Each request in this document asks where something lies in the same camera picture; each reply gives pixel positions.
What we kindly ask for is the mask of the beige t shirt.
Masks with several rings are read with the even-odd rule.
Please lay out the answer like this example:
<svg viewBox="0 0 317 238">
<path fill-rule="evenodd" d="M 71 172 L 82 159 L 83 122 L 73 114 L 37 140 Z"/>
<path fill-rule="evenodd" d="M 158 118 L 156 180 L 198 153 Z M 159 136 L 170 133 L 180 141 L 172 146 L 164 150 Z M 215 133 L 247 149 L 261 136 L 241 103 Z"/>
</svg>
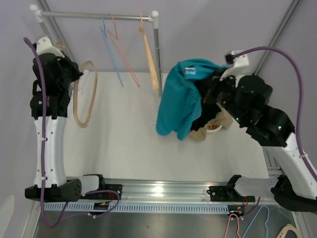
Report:
<svg viewBox="0 0 317 238">
<path fill-rule="evenodd" d="M 233 123 L 232 116 L 222 107 L 220 112 L 216 114 L 214 119 L 208 121 L 204 127 L 198 130 L 191 130 L 189 137 L 195 141 L 204 141 L 206 139 L 206 129 L 209 125 L 222 125 L 222 129 L 229 129 Z"/>
</svg>

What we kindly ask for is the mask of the black t shirt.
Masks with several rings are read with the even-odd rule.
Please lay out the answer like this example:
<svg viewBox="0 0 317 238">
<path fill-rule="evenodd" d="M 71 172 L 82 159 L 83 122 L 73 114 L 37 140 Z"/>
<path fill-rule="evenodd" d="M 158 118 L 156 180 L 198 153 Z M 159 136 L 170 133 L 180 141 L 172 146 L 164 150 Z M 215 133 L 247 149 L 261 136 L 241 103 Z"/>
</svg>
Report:
<svg viewBox="0 0 317 238">
<path fill-rule="evenodd" d="M 220 92 L 219 79 L 222 73 L 224 73 L 223 70 L 216 70 L 207 78 L 194 83 L 201 96 L 202 112 L 201 115 L 193 121 L 191 130 L 198 131 L 220 112 L 220 108 L 216 103 Z"/>
</svg>

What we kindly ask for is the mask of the light blue wire hanger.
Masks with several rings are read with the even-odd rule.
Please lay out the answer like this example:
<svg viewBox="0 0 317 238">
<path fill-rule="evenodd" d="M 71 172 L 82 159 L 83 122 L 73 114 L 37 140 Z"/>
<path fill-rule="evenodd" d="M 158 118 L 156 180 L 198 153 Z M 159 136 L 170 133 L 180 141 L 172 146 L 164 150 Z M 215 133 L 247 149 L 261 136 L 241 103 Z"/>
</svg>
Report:
<svg viewBox="0 0 317 238">
<path fill-rule="evenodd" d="M 104 42 L 106 44 L 106 48 L 107 48 L 108 53 L 110 55 L 112 64 L 114 66 L 115 72 L 116 72 L 116 74 L 118 76 L 118 79 L 120 81 L 120 84 L 121 84 L 122 87 L 124 87 L 121 75 L 120 75 L 120 73 L 118 71 L 118 65 L 117 65 L 117 61 L 116 61 L 116 57 L 115 57 L 115 54 L 114 54 L 114 51 L 113 51 L 112 44 L 110 42 L 110 37 L 109 37 L 108 32 L 107 32 L 107 28 L 106 28 L 106 24 L 105 24 L 105 15 L 103 13 L 100 13 L 100 16 L 101 16 L 102 21 L 103 21 L 103 27 L 100 26 L 100 31 L 102 33 L 103 40 L 104 40 Z"/>
</svg>

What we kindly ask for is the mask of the teal t shirt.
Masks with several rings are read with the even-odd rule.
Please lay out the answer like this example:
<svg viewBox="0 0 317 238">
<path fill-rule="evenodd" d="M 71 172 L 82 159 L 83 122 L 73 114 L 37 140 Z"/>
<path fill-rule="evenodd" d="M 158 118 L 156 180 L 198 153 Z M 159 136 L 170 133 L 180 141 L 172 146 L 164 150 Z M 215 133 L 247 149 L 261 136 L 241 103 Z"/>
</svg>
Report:
<svg viewBox="0 0 317 238">
<path fill-rule="evenodd" d="M 187 137 L 193 121 L 202 113 L 202 96 L 195 82 L 210 77 L 218 69 L 226 67 L 206 59 L 187 59 L 170 70 L 158 108 L 156 131 L 159 135 L 167 136 L 174 131 L 179 140 Z"/>
</svg>

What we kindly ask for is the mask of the pink wire hanger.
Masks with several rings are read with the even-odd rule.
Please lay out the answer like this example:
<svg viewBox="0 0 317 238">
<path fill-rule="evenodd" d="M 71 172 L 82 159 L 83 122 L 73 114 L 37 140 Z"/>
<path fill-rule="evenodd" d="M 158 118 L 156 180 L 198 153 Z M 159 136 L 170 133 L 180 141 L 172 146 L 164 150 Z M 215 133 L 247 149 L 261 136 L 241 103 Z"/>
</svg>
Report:
<svg viewBox="0 0 317 238">
<path fill-rule="evenodd" d="M 114 25 L 114 33 L 111 32 L 109 29 L 107 29 L 108 36 L 110 37 L 114 47 L 116 48 L 117 53 L 120 55 L 122 61 L 124 62 L 125 66 L 129 70 L 130 75 L 132 76 L 134 82 L 136 83 L 137 87 L 140 87 L 139 80 L 133 70 L 133 67 L 131 65 L 131 62 L 128 58 L 127 52 L 123 46 L 123 43 L 121 42 L 118 32 L 117 32 L 117 27 L 116 27 L 116 22 L 114 16 L 109 13 L 110 17 L 112 18 L 112 22 Z"/>
</svg>

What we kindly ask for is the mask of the beige plastic hanger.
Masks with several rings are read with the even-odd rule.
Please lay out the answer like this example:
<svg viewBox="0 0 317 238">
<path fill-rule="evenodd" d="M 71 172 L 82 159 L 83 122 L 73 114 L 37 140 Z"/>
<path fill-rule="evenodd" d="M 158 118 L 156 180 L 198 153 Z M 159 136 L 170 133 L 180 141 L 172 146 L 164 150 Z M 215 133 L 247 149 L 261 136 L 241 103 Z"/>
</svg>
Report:
<svg viewBox="0 0 317 238">
<path fill-rule="evenodd" d="M 148 43 L 147 35 L 145 32 L 142 15 L 139 14 L 139 16 L 140 16 L 140 20 L 141 20 L 140 32 L 141 32 L 142 39 L 144 42 L 146 58 L 147 58 L 148 68 L 149 68 L 151 82 L 152 82 L 152 88 L 153 88 L 153 90 L 158 91 L 159 90 L 159 81 L 158 81 L 158 77 L 157 77 L 157 73 L 156 73 L 156 68 L 154 65 L 154 60 L 153 60 L 150 46 Z"/>
</svg>

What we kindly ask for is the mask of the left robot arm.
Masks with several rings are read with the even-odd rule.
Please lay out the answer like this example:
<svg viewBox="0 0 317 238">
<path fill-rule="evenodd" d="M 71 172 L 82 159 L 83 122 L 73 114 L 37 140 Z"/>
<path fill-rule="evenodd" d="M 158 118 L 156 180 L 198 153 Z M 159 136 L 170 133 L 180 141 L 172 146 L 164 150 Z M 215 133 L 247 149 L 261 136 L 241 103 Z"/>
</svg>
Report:
<svg viewBox="0 0 317 238">
<path fill-rule="evenodd" d="M 68 56 L 43 53 L 39 56 L 44 73 L 46 96 L 43 96 L 39 67 L 33 62 L 37 79 L 30 101 L 31 116 L 37 133 L 37 169 L 34 184 L 25 189 L 25 197 L 44 202 L 75 202 L 83 193 L 96 199 L 106 195 L 100 175 L 67 179 L 63 159 L 63 139 L 70 103 L 70 85 L 83 75 Z"/>
</svg>

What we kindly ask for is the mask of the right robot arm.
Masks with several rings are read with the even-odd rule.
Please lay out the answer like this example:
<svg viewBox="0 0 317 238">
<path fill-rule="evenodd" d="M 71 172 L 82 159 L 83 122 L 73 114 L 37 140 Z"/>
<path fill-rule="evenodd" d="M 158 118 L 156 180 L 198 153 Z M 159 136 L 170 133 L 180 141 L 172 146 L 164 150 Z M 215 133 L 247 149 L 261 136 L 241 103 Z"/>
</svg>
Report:
<svg viewBox="0 0 317 238">
<path fill-rule="evenodd" d="M 273 88 L 254 75 L 211 76 L 203 80 L 203 103 L 219 103 L 280 165 L 276 178 L 233 175 L 227 182 L 227 201 L 243 197 L 272 198 L 294 212 L 317 211 L 317 182 L 300 155 L 295 127 L 288 115 L 268 105 Z"/>
</svg>

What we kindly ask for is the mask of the beige hanger on floor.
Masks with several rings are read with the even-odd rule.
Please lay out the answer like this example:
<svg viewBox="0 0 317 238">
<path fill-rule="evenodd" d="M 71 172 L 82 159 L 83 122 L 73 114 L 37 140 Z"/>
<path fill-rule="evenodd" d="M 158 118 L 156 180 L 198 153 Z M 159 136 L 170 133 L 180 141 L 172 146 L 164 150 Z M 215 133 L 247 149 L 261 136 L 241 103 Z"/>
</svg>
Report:
<svg viewBox="0 0 317 238">
<path fill-rule="evenodd" d="M 296 238 L 303 238 L 301 232 L 292 224 L 287 224 L 286 226 L 284 226 L 278 233 L 276 238 L 285 238 L 288 232 L 294 233 Z"/>
</svg>

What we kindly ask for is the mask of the white perforated plastic basket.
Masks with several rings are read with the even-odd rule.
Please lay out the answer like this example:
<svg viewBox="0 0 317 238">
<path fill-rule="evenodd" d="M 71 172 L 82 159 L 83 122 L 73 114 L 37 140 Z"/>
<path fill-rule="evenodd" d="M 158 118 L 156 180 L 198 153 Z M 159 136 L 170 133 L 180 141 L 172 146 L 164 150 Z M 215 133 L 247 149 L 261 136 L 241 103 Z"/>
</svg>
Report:
<svg viewBox="0 0 317 238">
<path fill-rule="evenodd" d="M 206 135 L 218 132 L 222 129 L 222 125 L 209 125 L 206 129 Z"/>
</svg>

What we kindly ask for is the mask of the silver clothes rack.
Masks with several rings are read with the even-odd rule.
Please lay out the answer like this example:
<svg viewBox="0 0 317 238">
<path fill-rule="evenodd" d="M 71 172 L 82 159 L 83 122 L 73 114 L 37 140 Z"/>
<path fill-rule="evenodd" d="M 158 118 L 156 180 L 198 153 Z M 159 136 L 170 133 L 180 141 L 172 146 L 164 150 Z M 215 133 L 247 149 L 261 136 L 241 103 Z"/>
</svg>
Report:
<svg viewBox="0 0 317 238">
<path fill-rule="evenodd" d="M 157 74 L 157 87 L 154 88 L 158 91 L 158 95 L 162 95 L 162 71 L 161 71 L 161 57 L 160 57 L 160 45 L 159 45 L 159 13 L 154 10 L 149 16 L 133 16 L 133 15 L 114 15 L 110 16 L 109 14 L 102 17 L 100 13 L 86 13 L 86 12 L 58 12 L 51 11 L 48 3 L 45 0 L 38 0 L 37 4 L 31 4 L 29 6 L 30 11 L 35 16 L 37 22 L 39 23 L 42 31 L 60 41 L 61 43 L 66 44 L 64 35 L 62 34 L 56 18 L 73 18 L 73 19 L 112 19 L 121 20 L 121 21 L 136 21 L 139 22 L 143 20 L 144 22 L 149 22 L 152 24 L 153 33 L 154 33 L 154 52 L 155 52 L 155 63 L 154 69 Z"/>
</svg>

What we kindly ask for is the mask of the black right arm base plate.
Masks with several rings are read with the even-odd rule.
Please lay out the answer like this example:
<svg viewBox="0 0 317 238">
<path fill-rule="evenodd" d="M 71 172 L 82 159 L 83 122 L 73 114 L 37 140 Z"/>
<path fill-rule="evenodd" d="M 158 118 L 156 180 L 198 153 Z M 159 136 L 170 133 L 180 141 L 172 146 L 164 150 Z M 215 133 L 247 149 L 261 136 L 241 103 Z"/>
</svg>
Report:
<svg viewBox="0 0 317 238">
<path fill-rule="evenodd" d="M 221 185 L 212 185 L 207 189 L 212 202 L 255 202 L 254 196 L 241 196 L 233 188 Z"/>
</svg>

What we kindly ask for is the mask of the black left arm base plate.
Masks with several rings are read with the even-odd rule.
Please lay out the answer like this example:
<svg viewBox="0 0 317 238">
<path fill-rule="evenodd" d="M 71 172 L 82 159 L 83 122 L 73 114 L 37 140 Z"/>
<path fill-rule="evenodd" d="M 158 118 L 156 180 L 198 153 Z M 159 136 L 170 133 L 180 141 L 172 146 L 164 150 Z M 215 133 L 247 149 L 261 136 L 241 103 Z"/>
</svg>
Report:
<svg viewBox="0 0 317 238">
<path fill-rule="evenodd" d="M 119 198 L 121 198 L 122 188 L 123 186 L 121 184 L 106 183 L 104 185 L 101 185 L 100 190 L 108 190 L 108 192 L 101 192 L 99 195 L 97 195 L 97 198 L 104 200 L 117 200 L 117 196 L 114 192 L 116 192 L 119 195 Z"/>
</svg>

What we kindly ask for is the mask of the aluminium mounting rail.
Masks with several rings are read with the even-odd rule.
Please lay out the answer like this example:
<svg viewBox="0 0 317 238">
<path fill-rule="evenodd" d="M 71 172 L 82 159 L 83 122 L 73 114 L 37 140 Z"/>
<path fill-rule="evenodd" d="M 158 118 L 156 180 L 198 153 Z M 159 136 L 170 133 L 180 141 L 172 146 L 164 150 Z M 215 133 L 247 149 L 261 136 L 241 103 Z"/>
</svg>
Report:
<svg viewBox="0 0 317 238">
<path fill-rule="evenodd" d="M 302 198 L 294 192 L 287 176 L 284 175 L 269 179 L 246 178 L 240 175 L 234 175 L 228 182 L 105 179 L 99 175 L 89 175 L 72 179 L 70 183 L 72 184 L 71 192 L 74 193 L 71 198 L 73 202 L 79 199 L 104 200 L 97 198 L 97 195 L 101 192 L 108 192 L 108 190 L 100 190 L 101 185 L 106 183 L 117 183 L 123 186 L 121 198 L 114 192 L 117 196 L 117 200 L 115 201 L 118 203 L 126 201 L 151 203 L 212 202 L 210 196 L 207 194 L 207 189 L 212 185 L 233 188 L 243 197 L 254 196 L 256 201 L 263 198 L 274 200 L 280 206 L 291 211 L 296 211 L 297 203 L 302 200 Z"/>
</svg>

